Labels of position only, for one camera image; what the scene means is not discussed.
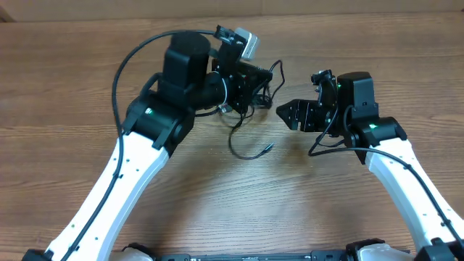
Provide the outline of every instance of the wood grain surface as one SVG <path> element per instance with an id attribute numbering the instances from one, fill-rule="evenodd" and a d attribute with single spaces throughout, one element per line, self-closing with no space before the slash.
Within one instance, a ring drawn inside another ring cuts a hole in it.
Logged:
<path id="1" fill-rule="evenodd" d="M 7 21 L 459 12 L 464 0 L 0 0 Z"/>
<path id="2" fill-rule="evenodd" d="M 309 82 L 319 70 L 370 72 L 381 116 L 401 123 L 431 180 L 464 216 L 462 12 L 3 23 L 0 260 L 45 249 L 104 169 L 116 140 L 110 86 L 124 56 L 154 34 L 218 23 L 261 38 L 254 64 L 283 60 L 287 81 L 276 106 L 315 99 Z M 128 64 L 121 112 L 162 70 L 167 43 L 152 43 Z M 389 195 L 354 153 L 309 158 L 317 134 L 288 130 L 275 107 L 258 111 L 233 138 L 249 155 L 275 142 L 264 157 L 234 158 L 228 131 L 218 116 L 196 120 L 115 249 L 136 241 L 158 254 L 307 252 L 373 237 L 414 248 Z"/>

